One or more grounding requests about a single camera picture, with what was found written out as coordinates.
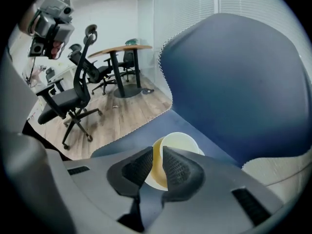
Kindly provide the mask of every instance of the gray camera device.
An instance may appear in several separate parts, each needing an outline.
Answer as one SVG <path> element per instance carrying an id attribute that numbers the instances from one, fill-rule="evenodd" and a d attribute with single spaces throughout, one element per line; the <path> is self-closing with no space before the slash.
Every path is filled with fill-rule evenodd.
<path id="1" fill-rule="evenodd" d="M 71 24 L 73 11 L 70 0 L 45 0 L 43 2 L 29 25 L 31 28 L 35 20 L 38 20 L 28 54 L 29 57 L 45 56 L 52 59 L 51 50 L 54 41 L 63 43 L 58 56 L 61 55 L 75 29 Z"/>

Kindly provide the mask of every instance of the green object on table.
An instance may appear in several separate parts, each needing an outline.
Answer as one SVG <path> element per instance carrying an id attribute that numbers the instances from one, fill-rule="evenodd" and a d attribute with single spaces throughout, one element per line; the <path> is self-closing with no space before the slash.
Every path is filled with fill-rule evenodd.
<path id="1" fill-rule="evenodd" d="M 136 38 L 126 41 L 126 45 L 137 45 L 137 43 L 138 43 L 138 40 Z"/>

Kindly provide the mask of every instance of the black table base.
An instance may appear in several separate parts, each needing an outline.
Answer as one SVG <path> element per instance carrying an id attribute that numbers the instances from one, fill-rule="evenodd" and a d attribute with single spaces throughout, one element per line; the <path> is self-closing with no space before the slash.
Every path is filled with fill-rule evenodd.
<path id="1" fill-rule="evenodd" d="M 123 86 L 124 96 L 120 94 L 119 89 L 114 91 L 114 96 L 117 98 L 129 98 L 136 96 L 142 91 L 142 88 L 138 88 L 136 84 L 128 84 Z"/>

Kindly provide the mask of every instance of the white cup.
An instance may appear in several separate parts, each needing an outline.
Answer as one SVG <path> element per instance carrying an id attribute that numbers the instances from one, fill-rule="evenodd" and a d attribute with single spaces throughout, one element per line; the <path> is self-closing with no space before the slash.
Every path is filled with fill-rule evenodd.
<path id="1" fill-rule="evenodd" d="M 204 155 L 204 153 L 199 149 L 196 141 L 185 133 L 168 134 L 153 144 L 153 167 L 145 182 L 158 190 L 167 191 L 167 178 L 162 168 L 163 146 L 179 148 L 200 155 Z"/>

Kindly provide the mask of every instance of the black gripper pad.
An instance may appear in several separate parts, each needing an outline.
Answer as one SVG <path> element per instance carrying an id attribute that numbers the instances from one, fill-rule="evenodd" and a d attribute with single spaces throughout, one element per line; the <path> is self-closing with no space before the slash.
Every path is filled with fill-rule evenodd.
<path id="1" fill-rule="evenodd" d="M 138 191 L 143 185 L 153 165 L 153 148 L 132 155 L 112 165 L 107 171 L 107 180 L 122 196 L 138 199 Z"/>
<path id="2" fill-rule="evenodd" d="M 205 173 L 200 165 L 167 146 L 163 147 L 162 167 L 168 184 L 162 203 L 189 200 L 204 183 Z"/>

